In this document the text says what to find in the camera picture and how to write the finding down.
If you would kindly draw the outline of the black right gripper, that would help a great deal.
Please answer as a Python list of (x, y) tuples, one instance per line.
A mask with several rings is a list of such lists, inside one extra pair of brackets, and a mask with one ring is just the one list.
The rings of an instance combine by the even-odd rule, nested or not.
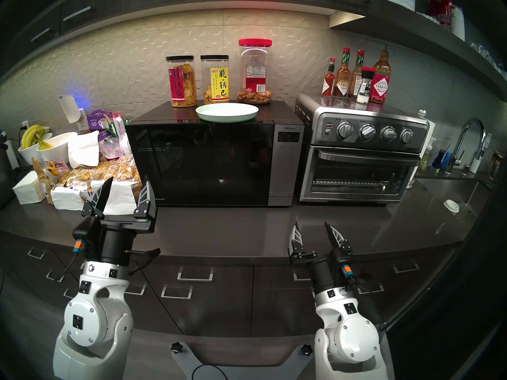
[[(324, 226), (333, 249), (352, 253), (349, 241), (336, 228), (326, 221)], [(329, 257), (318, 255), (315, 252), (306, 252), (298, 222), (294, 222), (289, 236), (289, 260), (293, 268), (308, 271), (312, 288), (316, 294), (334, 288), (334, 276)]]

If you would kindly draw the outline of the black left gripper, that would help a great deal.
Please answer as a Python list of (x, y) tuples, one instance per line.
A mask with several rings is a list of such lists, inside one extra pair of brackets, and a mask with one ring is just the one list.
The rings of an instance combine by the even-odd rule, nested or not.
[[(110, 196), (112, 183), (113, 177), (110, 177), (94, 192), (81, 191), (81, 198), (84, 201), (81, 216), (104, 219), (104, 209)], [(135, 255), (146, 258), (146, 261), (140, 265), (150, 264), (156, 258), (156, 250), (133, 250), (132, 246), (137, 235), (154, 232), (157, 211), (155, 194), (146, 176), (142, 181), (137, 207), (133, 213), (134, 221), (100, 220), (98, 238), (94, 237), (94, 241), (89, 244), (89, 261), (129, 265), (130, 256)]]

